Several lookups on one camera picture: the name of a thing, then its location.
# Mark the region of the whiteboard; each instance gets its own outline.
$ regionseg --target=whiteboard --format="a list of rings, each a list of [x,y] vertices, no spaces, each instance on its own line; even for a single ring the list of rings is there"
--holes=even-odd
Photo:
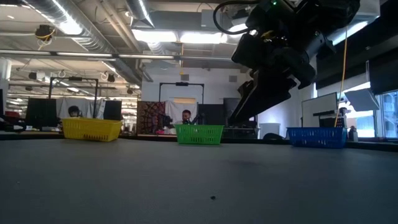
[[[336,111],[337,93],[320,96],[311,100],[305,100],[301,104],[303,114],[303,127],[319,127],[319,117],[314,116],[314,113],[321,113],[326,111]]]

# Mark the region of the table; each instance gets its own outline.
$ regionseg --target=table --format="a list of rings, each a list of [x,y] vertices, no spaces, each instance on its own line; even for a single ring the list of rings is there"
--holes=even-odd
[[[0,145],[0,223],[398,221],[394,152],[128,139]]]

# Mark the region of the black cable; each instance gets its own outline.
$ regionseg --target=black cable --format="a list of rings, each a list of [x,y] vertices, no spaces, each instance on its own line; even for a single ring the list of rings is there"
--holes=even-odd
[[[222,27],[218,24],[216,15],[217,15],[217,11],[218,11],[219,9],[221,9],[222,7],[224,7],[224,6],[228,6],[228,5],[232,5],[232,4],[243,4],[243,5],[245,5],[245,4],[259,4],[259,3],[260,3],[260,0],[255,0],[255,1],[227,1],[227,2],[223,2],[223,3],[219,4],[219,5],[215,8],[215,10],[214,10],[214,12],[213,12],[214,25],[217,27],[217,29],[219,29],[219,30],[222,31],[223,33],[229,34],[229,35],[243,34],[243,33],[245,33],[245,32],[249,32],[250,30],[254,30],[254,28],[246,28],[246,29],[239,30],[239,31],[236,31],[236,32],[228,31],[228,30],[222,28]]]

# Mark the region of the plastic basket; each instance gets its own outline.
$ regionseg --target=plastic basket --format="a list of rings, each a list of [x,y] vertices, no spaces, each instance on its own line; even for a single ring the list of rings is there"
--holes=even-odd
[[[287,133],[297,147],[341,149],[347,139],[346,128],[287,128]]]
[[[91,118],[62,119],[63,133],[68,139],[110,142],[118,138],[121,121]]]
[[[175,125],[180,144],[220,144],[223,128],[223,125]]]

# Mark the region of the person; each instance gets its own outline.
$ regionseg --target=person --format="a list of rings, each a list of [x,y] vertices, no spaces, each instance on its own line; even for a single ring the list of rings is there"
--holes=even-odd
[[[70,106],[68,109],[69,116],[71,118],[77,118],[80,115],[79,107],[77,106]]]
[[[174,124],[185,124],[185,123],[189,123],[190,121],[191,121],[191,111],[184,110],[182,112],[182,121],[177,121]]]

